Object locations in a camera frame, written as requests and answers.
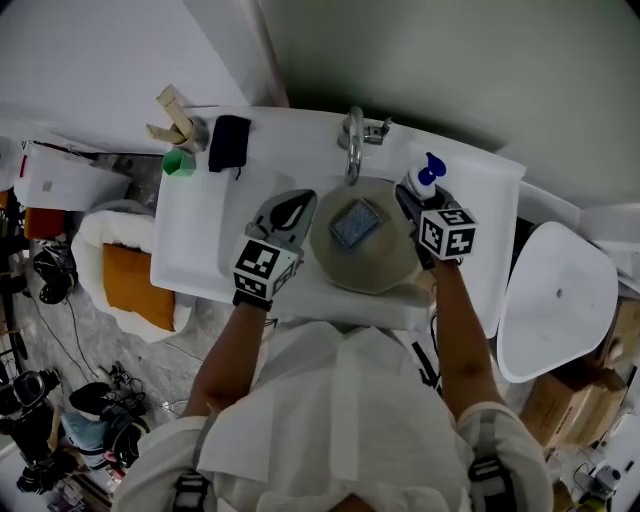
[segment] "sponge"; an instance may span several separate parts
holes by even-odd
[[[331,223],[333,236],[346,248],[353,249],[380,225],[380,215],[364,199],[354,201],[344,213]]]

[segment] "blue pump cap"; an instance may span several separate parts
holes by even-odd
[[[427,166],[418,173],[422,185],[431,185],[437,177],[447,174],[447,166],[433,153],[427,153]]]

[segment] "person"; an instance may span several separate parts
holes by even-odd
[[[442,398],[375,328],[310,322],[261,344],[268,307],[237,292],[182,417],[142,440],[113,510],[551,511],[458,265],[434,264]]]

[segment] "black shoe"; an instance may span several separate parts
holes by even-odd
[[[45,304],[58,304],[66,299],[76,287],[78,273],[74,270],[48,281],[40,290],[40,300]]]
[[[33,258],[33,269],[45,283],[65,274],[66,271],[54,260],[49,251],[41,251]]]

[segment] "orange cushion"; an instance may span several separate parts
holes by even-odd
[[[149,323],[174,332],[173,292],[151,284],[151,254],[103,244],[103,285],[111,307],[138,313]]]

